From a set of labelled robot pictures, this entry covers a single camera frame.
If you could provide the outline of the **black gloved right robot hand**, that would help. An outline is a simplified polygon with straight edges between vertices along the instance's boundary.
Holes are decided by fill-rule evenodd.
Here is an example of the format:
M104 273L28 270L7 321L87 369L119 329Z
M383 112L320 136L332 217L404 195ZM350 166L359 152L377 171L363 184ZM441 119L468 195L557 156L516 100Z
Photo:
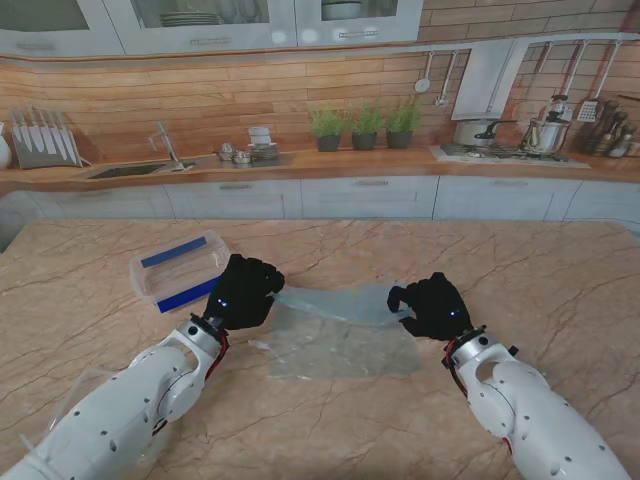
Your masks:
M406 287L392 287L387 298L389 310L398 312L401 303L414 312L399 320L414 337L451 341L473 330L459 291L442 272Z

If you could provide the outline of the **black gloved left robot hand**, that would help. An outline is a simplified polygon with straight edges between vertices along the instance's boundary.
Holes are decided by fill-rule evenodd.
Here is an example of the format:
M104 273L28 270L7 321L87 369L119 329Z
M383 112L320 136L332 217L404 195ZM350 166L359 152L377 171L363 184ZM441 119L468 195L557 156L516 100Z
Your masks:
M256 258L232 254L211 291L202 318L220 320L227 330L261 326L285 285L284 275Z

